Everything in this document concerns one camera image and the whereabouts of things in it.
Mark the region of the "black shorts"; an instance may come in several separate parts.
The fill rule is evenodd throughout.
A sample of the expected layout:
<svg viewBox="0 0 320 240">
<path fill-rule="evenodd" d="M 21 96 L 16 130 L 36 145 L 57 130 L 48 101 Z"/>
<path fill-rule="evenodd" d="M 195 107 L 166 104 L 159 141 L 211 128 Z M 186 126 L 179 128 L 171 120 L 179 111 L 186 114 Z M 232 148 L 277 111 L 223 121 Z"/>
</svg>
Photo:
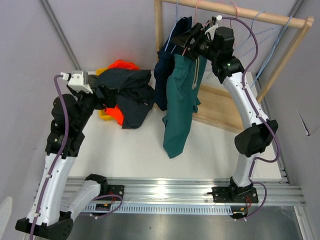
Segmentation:
<svg viewBox="0 0 320 240">
<path fill-rule="evenodd" d="M 131 70 L 126 68 L 110 68 L 100 75 L 93 75 L 89 84 L 101 98 L 99 86 L 112 90 L 116 105 L 123 114 L 123 129 L 139 128 L 155 103 L 155 90 L 149 85 L 151 71 L 145 69 Z"/>
</svg>

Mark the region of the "orange mesh shorts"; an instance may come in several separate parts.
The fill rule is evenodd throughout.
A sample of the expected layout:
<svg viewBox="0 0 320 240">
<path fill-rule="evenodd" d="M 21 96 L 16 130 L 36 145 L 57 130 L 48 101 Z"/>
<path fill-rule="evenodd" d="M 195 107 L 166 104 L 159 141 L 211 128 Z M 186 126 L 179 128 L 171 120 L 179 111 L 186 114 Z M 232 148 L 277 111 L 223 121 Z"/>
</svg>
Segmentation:
<svg viewBox="0 0 320 240">
<path fill-rule="evenodd" d="M 127 70 L 139 70 L 140 68 L 133 62 L 128 62 L 124 60 L 116 60 L 114 63 L 109 65 L 107 69 L 127 69 Z M 119 125 L 123 125 L 124 122 L 124 115 L 121 112 L 120 108 L 116 105 L 115 107 L 111 108 L 108 107 L 104 110 L 104 113 L 107 116 L 115 119 Z"/>
</svg>

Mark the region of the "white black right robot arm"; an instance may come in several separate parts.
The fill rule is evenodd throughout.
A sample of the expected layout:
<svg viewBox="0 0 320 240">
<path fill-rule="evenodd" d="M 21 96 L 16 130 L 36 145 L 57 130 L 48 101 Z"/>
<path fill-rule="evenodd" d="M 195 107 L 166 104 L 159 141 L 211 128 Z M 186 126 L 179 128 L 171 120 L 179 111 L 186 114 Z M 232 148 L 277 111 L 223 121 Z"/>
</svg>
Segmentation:
<svg viewBox="0 0 320 240">
<path fill-rule="evenodd" d="M 210 195 L 215 203 L 258 203 L 252 175 L 256 160 L 275 138 L 279 127 L 276 120 L 260 108 L 246 80 L 241 61 L 233 54 L 234 31 L 225 26 L 208 30 L 198 23 L 187 32 L 176 36 L 172 43 L 187 50 L 187 56 L 202 56 L 211 61 L 212 72 L 231 95 L 242 120 L 244 130 L 234 138 L 239 152 L 237 166 L 229 186 L 213 187 Z"/>
</svg>

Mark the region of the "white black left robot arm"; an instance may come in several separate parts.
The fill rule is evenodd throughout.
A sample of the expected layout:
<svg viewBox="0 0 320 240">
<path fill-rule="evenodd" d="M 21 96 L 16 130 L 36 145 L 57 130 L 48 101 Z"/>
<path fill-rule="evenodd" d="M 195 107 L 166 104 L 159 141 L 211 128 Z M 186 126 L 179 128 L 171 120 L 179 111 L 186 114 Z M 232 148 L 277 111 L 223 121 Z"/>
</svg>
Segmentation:
<svg viewBox="0 0 320 240">
<path fill-rule="evenodd" d="M 62 202 L 65 185 L 84 141 L 83 130 L 94 110 L 102 106 L 95 90 L 59 94 L 53 102 L 53 120 L 45 147 L 45 167 L 34 203 L 15 229 L 48 240 L 66 240 L 74 221 L 95 200 L 123 203 L 124 194 L 113 191 L 105 176 L 91 173 L 76 193 Z"/>
</svg>

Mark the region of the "teal green shorts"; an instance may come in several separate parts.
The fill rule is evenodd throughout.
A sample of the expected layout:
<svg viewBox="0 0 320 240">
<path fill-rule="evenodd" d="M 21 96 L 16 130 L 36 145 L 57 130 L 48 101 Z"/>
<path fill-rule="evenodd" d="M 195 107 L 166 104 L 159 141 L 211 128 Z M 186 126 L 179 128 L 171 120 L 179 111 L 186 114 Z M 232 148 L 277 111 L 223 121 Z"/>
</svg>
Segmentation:
<svg viewBox="0 0 320 240">
<path fill-rule="evenodd" d="M 198 92 L 206 65 L 207 60 L 202 56 L 195 60 L 174 56 L 174 69 L 166 86 L 167 111 L 162 119 L 165 126 L 162 146 L 171 159 L 184 150 L 193 114 L 201 104 Z"/>
</svg>

